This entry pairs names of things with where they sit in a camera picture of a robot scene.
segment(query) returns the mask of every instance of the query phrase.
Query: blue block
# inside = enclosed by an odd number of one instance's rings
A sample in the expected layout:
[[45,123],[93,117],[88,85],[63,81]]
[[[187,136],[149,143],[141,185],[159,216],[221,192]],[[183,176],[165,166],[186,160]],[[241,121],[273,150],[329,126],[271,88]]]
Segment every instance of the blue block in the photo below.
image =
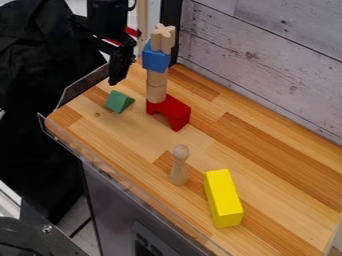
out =
[[143,68],[164,73],[171,61],[171,55],[162,51],[154,52],[151,49],[151,41],[149,40],[143,50]]

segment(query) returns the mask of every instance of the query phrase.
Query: green block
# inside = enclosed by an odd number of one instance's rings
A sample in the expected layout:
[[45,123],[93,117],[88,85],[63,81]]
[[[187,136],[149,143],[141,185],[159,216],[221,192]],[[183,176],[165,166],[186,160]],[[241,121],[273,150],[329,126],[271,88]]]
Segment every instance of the green block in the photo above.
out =
[[121,114],[134,101],[135,99],[132,99],[121,92],[111,91],[106,106],[115,113]]

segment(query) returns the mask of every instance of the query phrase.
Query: yellow block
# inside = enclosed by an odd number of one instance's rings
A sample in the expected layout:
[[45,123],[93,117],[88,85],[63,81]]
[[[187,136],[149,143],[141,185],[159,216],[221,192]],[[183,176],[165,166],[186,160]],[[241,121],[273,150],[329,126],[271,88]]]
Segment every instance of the yellow block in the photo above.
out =
[[243,208],[229,170],[206,172],[204,188],[215,227],[239,225],[243,217]]

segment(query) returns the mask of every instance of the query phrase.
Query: red block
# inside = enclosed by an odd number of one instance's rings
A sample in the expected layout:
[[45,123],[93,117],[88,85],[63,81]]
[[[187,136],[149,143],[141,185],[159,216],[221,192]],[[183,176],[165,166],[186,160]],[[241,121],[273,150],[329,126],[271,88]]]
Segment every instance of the red block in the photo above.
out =
[[151,103],[146,100],[146,112],[150,115],[163,114],[168,118],[172,130],[178,132],[189,123],[191,108],[167,94],[165,101],[161,103]]

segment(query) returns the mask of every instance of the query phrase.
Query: white wooden wall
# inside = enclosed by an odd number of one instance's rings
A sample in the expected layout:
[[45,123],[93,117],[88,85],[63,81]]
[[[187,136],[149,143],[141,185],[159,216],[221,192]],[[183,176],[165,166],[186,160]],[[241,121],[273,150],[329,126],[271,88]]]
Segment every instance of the white wooden wall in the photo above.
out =
[[342,144],[339,0],[184,0],[179,62]]

